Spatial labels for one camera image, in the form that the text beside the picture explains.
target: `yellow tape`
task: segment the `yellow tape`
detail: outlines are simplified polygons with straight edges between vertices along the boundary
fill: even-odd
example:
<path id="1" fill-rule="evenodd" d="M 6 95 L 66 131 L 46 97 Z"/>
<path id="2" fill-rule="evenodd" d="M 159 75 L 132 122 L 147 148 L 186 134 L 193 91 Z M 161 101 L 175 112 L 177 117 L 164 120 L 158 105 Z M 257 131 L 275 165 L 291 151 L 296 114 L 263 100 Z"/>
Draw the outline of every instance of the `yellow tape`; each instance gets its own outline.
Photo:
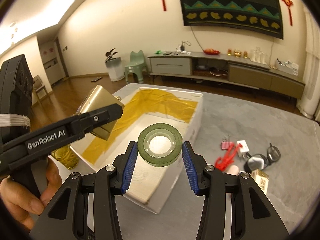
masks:
<path id="1" fill-rule="evenodd" d="M 197 103 L 181 100 L 172 93 L 159 89 L 140 90 L 125 105 L 122 117 L 114 126 L 108 141 L 96 137 L 83 152 L 82 157 L 94 164 L 121 133 L 146 113 L 159 112 L 189 123 Z"/>

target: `wall-mounted tv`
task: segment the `wall-mounted tv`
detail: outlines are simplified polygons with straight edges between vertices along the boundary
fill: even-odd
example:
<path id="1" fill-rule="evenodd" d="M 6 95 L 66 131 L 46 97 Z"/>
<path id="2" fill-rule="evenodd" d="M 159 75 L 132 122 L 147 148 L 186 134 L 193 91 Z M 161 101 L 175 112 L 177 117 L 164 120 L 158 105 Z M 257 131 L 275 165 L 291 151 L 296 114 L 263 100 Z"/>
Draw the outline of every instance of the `wall-mounted tv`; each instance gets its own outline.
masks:
<path id="1" fill-rule="evenodd" d="M 246 29 L 283 39 L 279 0 L 180 0 L 185 26 Z"/>

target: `black glasses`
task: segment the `black glasses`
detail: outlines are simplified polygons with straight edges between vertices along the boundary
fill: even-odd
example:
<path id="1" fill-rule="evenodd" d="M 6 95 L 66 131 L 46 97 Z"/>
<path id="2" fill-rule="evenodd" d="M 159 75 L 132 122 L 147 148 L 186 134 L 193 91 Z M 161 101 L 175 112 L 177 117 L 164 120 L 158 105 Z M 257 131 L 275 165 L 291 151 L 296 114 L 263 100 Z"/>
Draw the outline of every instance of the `black glasses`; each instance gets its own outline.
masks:
<path id="1" fill-rule="evenodd" d="M 251 156 L 246 153 L 249 160 L 244 165 L 244 171 L 251 173 L 252 171 L 259 169 L 263 170 L 266 167 L 270 166 L 272 163 L 277 162 L 281 158 L 280 151 L 277 147 L 273 146 L 270 143 L 270 147 L 267 150 L 267 156 L 265 157 L 262 154 L 255 154 Z"/>

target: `green stool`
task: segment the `green stool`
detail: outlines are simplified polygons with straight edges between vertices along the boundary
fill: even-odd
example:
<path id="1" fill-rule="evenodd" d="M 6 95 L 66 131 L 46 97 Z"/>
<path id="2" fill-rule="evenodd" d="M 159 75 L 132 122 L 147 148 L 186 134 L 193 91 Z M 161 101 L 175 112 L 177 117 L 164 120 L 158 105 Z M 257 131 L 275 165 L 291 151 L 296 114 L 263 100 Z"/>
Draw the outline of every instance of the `green stool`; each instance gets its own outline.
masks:
<path id="1" fill-rule="evenodd" d="M 143 54 L 140 50 L 138 53 L 132 51 L 130 53 L 130 63 L 124 67 L 125 81 L 129 84 L 128 74 L 133 73 L 137 75 L 138 82 L 143 83 L 142 70 L 145 69 L 148 72 L 147 63 Z"/>

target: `white elastic band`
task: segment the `white elastic band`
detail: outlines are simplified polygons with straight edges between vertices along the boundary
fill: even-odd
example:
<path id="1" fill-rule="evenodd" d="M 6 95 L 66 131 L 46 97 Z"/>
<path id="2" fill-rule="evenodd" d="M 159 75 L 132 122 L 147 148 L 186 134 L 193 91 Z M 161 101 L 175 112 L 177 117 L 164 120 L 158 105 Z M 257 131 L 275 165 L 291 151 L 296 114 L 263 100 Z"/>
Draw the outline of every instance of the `white elastic band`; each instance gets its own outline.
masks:
<path id="1" fill-rule="evenodd" d="M 0 114 L 0 127 L 30 126 L 30 119 L 19 114 Z"/>

